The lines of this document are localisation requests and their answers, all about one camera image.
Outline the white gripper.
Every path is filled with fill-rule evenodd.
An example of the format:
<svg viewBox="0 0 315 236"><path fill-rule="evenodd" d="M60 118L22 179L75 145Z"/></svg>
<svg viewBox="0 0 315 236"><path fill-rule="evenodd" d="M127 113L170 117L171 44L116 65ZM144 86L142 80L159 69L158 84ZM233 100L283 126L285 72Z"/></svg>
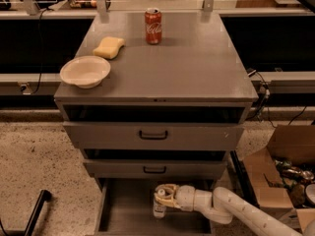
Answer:
<svg viewBox="0 0 315 236"><path fill-rule="evenodd" d="M174 195L175 192L175 198L159 197ZM193 211L195 192L196 189L188 185L179 187L176 184L161 184L156 187L158 196L155 196L155 199L158 203L166 207L180 208L184 211Z"/></svg>

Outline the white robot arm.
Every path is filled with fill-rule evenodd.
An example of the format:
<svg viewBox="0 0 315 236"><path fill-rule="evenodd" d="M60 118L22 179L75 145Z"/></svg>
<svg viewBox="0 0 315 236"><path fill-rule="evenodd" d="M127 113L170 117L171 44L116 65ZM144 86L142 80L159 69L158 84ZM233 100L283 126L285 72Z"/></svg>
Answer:
<svg viewBox="0 0 315 236"><path fill-rule="evenodd" d="M224 187L210 192L188 185L161 184L156 187L155 201L165 207L198 211L220 224L229 224L237 217L257 236L315 236L315 221L299 233Z"/></svg>

